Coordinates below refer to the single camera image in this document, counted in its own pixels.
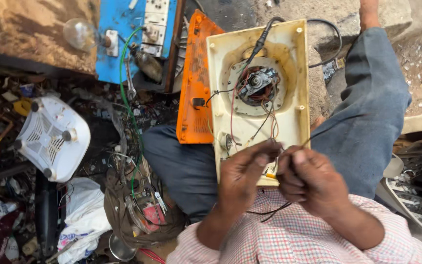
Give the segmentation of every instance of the checkered shirt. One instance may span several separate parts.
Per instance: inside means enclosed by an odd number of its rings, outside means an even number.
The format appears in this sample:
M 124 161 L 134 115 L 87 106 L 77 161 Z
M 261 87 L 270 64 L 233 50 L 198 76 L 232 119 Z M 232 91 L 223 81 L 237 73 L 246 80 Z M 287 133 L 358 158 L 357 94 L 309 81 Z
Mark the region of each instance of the checkered shirt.
M 254 212 L 268 212 L 286 203 L 276 189 L 258 189 Z M 324 220 L 293 203 L 269 215 L 244 213 L 233 226 L 221 250 L 209 249 L 196 237 L 200 223 L 190 225 L 178 237 L 178 246 L 167 263 L 422 263 L 422 243 L 413 238 L 407 221 L 377 202 L 357 195 L 350 201 L 371 213 L 384 226 L 384 240 L 360 250 L 341 237 Z

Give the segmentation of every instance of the green wire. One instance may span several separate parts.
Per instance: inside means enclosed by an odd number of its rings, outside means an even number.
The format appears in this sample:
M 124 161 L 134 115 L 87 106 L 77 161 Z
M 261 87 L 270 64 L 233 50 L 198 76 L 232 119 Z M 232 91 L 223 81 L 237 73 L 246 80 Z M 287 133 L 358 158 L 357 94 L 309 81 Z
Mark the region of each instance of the green wire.
M 130 42 L 131 38 L 133 37 L 133 35 L 135 35 L 141 29 L 142 29 L 141 27 L 138 27 L 128 37 L 128 39 L 126 40 L 125 46 L 123 47 L 123 50 L 121 51 L 121 57 L 120 57 L 120 91 L 121 91 L 121 98 L 123 99 L 123 103 L 125 103 L 125 106 L 128 109 L 129 115 L 131 116 L 131 119 L 133 121 L 133 126 L 135 128 L 136 135 L 138 136 L 138 139 L 139 139 L 139 142 L 140 142 L 140 150 L 141 150 L 141 153 L 139 154 L 138 160 L 136 162 L 136 166 L 135 166 L 135 168 L 133 170 L 133 177 L 132 177 L 132 179 L 135 178 L 136 171 L 138 170 L 139 162 L 143 158 L 144 144 L 143 144 L 143 138 L 141 137 L 141 134 L 139 134 L 139 129 L 138 129 L 138 125 L 136 124 L 135 115 L 131 111 L 131 108 L 129 107 L 128 99 L 126 98 L 126 95 L 125 95 L 125 88 L 123 88 L 123 82 L 121 80 L 121 70 L 122 70 L 121 68 L 122 68 L 122 65 L 123 65 L 123 61 L 125 60 L 126 50 L 128 49 L 128 45 L 129 45 L 129 42 Z M 131 181 L 131 193 L 132 193 L 132 195 L 135 195 L 135 192 L 133 190 L 133 181 Z

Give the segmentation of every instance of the leg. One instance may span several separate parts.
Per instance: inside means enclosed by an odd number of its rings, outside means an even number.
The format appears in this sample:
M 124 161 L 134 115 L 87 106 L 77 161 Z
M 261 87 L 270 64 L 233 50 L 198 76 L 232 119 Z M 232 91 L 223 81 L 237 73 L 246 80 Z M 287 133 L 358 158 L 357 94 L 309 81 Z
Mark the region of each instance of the leg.
M 144 157 L 191 223 L 201 221 L 218 197 L 211 144 L 180 144 L 175 127 L 156 126 L 143 135 Z
M 351 194 L 373 199 L 403 128 L 411 95 L 382 28 L 369 28 L 360 35 L 346 65 L 348 87 L 341 93 L 343 102 L 313 134 L 346 117 L 368 116 L 339 124 L 315 138 L 312 148 L 330 158 Z

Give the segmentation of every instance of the light bulb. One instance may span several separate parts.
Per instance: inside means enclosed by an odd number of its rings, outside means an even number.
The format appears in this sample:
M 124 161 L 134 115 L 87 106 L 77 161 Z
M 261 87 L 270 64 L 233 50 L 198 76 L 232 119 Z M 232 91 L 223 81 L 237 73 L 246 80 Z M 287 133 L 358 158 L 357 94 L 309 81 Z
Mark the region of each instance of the light bulb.
M 89 52 L 96 45 L 105 45 L 105 36 L 97 29 L 81 18 L 68 20 L 63 27 L 63 36 L 71 46 L 82 51 Z

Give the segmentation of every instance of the orange plastic cover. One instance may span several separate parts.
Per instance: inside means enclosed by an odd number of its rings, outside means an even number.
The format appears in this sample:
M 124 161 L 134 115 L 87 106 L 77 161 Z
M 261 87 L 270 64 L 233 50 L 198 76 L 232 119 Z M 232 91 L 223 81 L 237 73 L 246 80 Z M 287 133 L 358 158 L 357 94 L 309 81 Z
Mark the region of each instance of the orange plastic cover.
M 193 106 L 193 100 L 206 102 L 211 95 L 206 38 L 222 33 L 224 30 L 199 10 L 191 17 L 177 120 L 181 144 L 213 142 L 211 102 L 208 107 Z

